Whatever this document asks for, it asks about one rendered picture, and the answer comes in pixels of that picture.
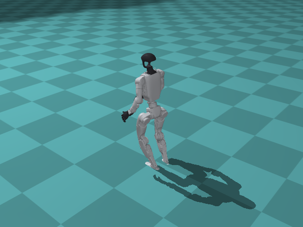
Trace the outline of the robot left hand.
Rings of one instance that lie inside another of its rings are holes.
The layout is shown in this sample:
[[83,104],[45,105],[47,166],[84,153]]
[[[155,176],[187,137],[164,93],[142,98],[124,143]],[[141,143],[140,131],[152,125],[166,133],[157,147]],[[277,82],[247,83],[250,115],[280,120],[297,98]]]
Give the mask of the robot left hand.
[[126,122],[125,120],[126,120],[129,116],[131,116],[132,114],[133,114],[133,113],[129,114],[128,111],[126,111],[126,112],[123,111],[123,114],[121,115],[121,116],[122,116],[122,120],[123,120],[124,122]]

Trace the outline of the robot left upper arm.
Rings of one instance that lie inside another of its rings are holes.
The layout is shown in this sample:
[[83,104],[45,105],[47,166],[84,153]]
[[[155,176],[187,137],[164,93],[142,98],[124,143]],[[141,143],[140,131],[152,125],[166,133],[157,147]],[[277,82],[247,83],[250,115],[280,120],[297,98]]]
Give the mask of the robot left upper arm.
[[135,85],[136,85],[136,98],[137,98],[137,104],[143,103],[143,85],[145,84],[145,78],[144,76],[140,76],[136,78]]

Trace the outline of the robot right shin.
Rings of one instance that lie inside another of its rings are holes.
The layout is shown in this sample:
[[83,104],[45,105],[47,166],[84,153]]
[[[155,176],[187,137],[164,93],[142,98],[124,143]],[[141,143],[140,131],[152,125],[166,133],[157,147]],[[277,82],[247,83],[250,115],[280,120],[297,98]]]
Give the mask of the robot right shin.
[[167,151],[166,151],[166,150],[167,150],[167,148],[166,148],[166,141],[165,141],[165,139],[164,139],[164,134],[163,134],[163,132],[161,132],[161,133],[162,133],[162,135],[163,135],[163,139],[162,139],[162,140],[156,140],[156,142],[157,142],[159,151],[160,151],[160,153],[161,153],[161,155],[162,155],[162,158],[163,158],[164,162],[167,163],[167,162],[169,162],[169,161],[168,161]]

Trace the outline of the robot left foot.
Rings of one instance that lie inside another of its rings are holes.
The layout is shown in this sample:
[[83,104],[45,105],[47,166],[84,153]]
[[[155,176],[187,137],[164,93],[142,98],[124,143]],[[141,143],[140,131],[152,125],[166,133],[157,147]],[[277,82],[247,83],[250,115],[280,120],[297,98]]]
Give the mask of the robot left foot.
[[146,165],[150,166],[151,168],[155,169],[155,170],[159,170],[159,167],[154,168],[150,162],[145,162]]

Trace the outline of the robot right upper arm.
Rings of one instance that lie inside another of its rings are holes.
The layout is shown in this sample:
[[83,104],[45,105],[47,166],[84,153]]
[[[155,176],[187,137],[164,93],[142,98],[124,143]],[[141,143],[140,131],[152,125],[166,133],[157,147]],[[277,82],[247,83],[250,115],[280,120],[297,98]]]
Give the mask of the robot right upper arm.
[[160,72],[160,74],[161,74],[161,90],[163,90],[163,88],[164,88],[164,74],[165,74],[165,72],[164,71],[162,71],[162,70],[160,70],[160,69],[157,69],[159,72]]

